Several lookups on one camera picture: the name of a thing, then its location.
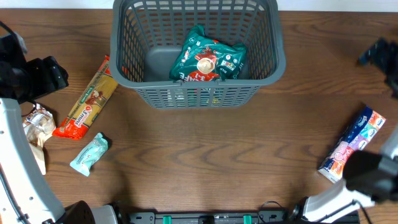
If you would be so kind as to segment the grey plastic basket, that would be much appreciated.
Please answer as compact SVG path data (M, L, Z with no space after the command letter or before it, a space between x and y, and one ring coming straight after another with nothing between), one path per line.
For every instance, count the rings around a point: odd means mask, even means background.
M284 74L276 0L116 0L110 70L154 108L234 107Z

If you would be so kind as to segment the green coffee bag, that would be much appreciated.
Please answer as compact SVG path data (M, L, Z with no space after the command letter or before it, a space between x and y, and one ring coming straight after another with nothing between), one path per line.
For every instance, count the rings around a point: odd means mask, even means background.
M236 80L244 67L247 48L207 38L204 27L193 27L169 72L169 79L184 82Z

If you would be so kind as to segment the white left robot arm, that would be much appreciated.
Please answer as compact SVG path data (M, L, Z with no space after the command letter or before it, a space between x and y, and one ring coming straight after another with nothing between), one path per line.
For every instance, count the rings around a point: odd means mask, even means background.
M20 105L68 86L68 73L49 56L25 60L24 40L7 25L1 37L1 216L4 223L120 223L118 208L64 207L45 181L22 127Z

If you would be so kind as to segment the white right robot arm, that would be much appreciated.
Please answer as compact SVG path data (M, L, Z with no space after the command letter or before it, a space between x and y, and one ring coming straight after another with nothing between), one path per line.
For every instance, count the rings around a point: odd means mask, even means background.
M319 168L333 185L305 197L287 223L347 222L347 216L359 209L397 201L397 132L390 135L378 154L364 150L385 122L379 113L364 107Z

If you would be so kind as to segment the colourful tissue pack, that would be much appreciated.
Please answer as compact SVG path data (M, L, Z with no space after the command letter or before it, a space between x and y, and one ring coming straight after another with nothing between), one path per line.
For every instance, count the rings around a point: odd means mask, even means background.
M349 156L355 151L362 151L385 122L385 117L365 106L323 160L318 168L319 173L333 183L339 181Z

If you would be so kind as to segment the beige brown snack bag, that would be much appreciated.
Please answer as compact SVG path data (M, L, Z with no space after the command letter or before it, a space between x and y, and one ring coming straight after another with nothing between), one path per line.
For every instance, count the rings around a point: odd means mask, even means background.
M26 116L22 126L35 161L42 175L45 175L44 144L52 137L52 133L56 129L53 115L40 104L35 104L34 109Z

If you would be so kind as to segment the orange spaghetti packet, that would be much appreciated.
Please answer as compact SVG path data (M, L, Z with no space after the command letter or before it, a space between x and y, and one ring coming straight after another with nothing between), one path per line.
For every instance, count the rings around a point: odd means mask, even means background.
M80 140L99 116L107 101L111 98L118 82L109 70L109 56L106 55L85 91L52 135L61 138Z

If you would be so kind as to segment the teal wipes packet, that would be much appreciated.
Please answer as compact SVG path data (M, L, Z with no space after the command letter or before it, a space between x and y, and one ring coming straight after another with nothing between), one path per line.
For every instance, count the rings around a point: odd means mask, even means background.
M98 133L93 140L71 161L70 167L88 177L91 166L94 165L108 150L108 141L102 133Z

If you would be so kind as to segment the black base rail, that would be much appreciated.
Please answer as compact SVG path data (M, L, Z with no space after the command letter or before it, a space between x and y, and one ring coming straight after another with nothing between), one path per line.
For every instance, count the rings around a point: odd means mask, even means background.
M270 208L257 212L228 213L154 213L119 212L119 223L128 224L283 224L306 223L305 220L292 220L284 208Z

